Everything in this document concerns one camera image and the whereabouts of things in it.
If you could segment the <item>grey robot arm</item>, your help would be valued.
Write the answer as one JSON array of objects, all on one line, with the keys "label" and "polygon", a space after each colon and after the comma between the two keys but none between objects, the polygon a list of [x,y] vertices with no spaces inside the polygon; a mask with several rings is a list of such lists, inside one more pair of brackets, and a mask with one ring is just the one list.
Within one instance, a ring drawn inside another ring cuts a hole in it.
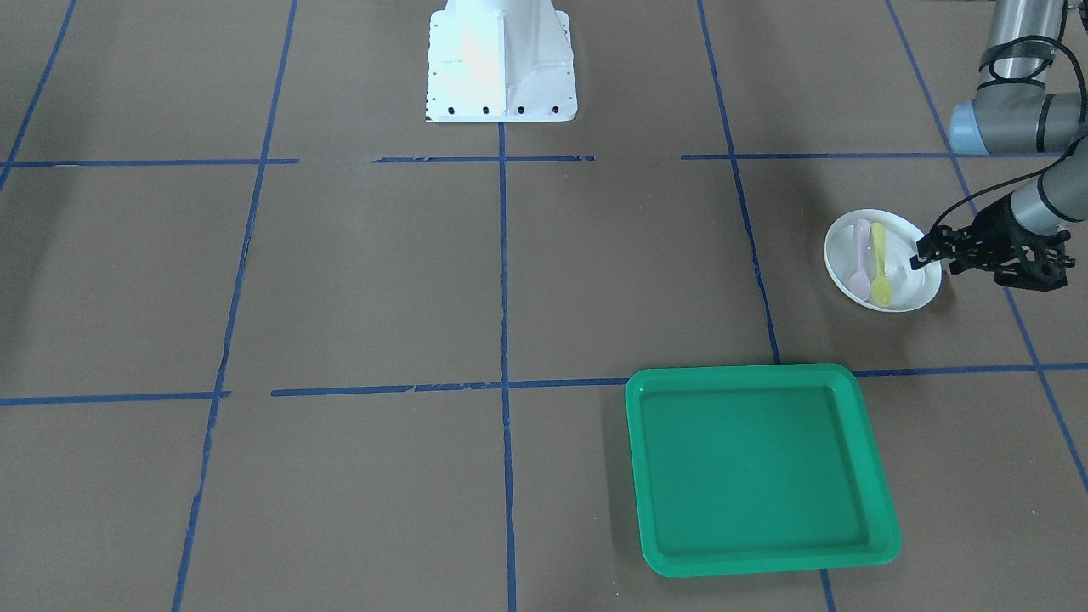
[{"label": "grey robot arm", "polygon": [[1054,154],[1044,169],[989,187],[1001,197],[964,228],[941,213],[910,267],[947,261],[949,272],[989,272],[1000,286],[1065,286],[1075,259],[1071,228],[1085,222],[1085,69],[1064,42],[1076,1],[999,1],[972,99],[949,118],[955,154]]}]

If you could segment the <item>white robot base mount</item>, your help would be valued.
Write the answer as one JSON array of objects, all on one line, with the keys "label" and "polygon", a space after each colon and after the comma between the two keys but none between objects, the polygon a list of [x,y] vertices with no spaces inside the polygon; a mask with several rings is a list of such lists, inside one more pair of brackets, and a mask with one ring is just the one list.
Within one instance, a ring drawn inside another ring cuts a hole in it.
[{"label": "white robot base mount", "polygon": [[574,42],[552,1],[448,1],[428,21],[425,121],[570,122]]}]

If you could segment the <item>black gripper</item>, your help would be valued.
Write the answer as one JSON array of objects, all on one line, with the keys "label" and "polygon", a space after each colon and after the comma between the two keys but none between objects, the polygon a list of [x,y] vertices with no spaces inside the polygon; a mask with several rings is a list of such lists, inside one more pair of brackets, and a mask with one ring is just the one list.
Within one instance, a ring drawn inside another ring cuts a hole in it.
[{"label": "black gripper", "polygon": [[916,243],[916,255],[910,257],[910,268],[940,268],[941,261],[947,259],[942,252],[945,238],[950,274],[960,276],[977,269],[994,276],[1017,276],[1022,271],[1021,233],[1021,225],[1012,212],[1012,199],[1003,196],[986,206],[968,227],[952,229],[941,224],[939,231],[925,233]]}]

